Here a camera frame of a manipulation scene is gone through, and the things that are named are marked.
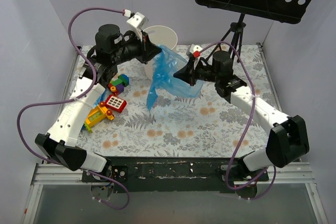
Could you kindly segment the blue plastic trash bag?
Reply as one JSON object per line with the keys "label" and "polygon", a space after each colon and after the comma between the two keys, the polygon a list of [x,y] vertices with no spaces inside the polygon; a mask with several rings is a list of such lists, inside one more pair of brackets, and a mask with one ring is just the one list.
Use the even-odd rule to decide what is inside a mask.
{"label": "blue plastic trash bag", "polygon": [[164,45],[159,45],[161,53],[153,58],[153,77],[146,99],[146,106],[151,110],[158,98],[157,90],[164,89],[171,95],[183,98],[197,97],[204,84],[198,81],[191,86],[188,83],[173,77],[174,73],[186,66],[187,60]]}

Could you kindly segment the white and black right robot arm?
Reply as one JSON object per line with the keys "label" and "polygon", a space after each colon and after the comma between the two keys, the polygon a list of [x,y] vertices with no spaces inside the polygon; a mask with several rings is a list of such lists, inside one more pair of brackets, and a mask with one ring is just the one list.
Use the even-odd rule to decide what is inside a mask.
{"label": "white and black right robot arm", "polygon": [[304,119],[298,115],[290,117],[253,95],[251,87],[234,74],[233,60],[228,52],[215,52],[212,64],[195,52],[185,67],[173,76],[192,86],[198,80],[213,82],[220,97],[252,114],[253,120],[268,134],[264,149],[238,159],[237,165],[230,169],[233,176],[248,181],[259,169],[271,165],[283,168],[309,152]]}

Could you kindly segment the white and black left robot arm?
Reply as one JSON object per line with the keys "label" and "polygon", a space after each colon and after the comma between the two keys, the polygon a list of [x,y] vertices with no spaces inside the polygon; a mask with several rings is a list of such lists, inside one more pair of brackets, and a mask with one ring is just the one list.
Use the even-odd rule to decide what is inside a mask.
{"label": "white and black left robot arm", "polygon": [[132,59],[147,63],[161,52],[146,32],[141,35],[142,39],[139,39],[131,30],[121,34],[114,24],[98,29],[96,44],[87,53],[89,61],[83,65],[76,81],[71,96],[73,102],[65,105],[46,134],[39,133],[35,138],[35,143],[48,158],[72,171],[92,170],[100,182],[111,178],[112,170],[107,166],[107,159],[79,148],[78,135],[94,103],[117,74],[117,66]]}

